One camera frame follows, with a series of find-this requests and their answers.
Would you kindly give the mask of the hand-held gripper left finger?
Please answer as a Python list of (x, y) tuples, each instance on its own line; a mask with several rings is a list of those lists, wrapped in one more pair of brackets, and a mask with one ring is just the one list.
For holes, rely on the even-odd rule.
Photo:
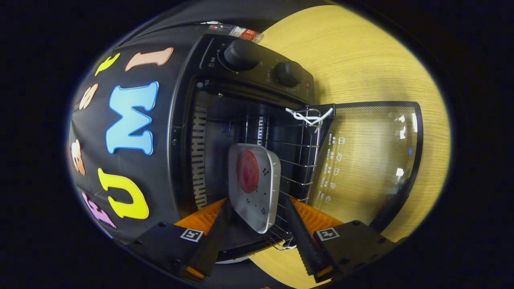
[(221, 199), (174, 224), (158, 223), (128, 248), (169, 275), (203, 281), (213, 271), (232, 215), (230, 201)]

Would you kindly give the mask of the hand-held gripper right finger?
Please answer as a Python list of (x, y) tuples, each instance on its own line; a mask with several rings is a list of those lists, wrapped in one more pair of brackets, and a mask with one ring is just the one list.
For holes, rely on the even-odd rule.
[(316, 282), (343, 279), (396, 248), (361, 221), (343, 223), (289, 196), (284, 208), (303, 265)]

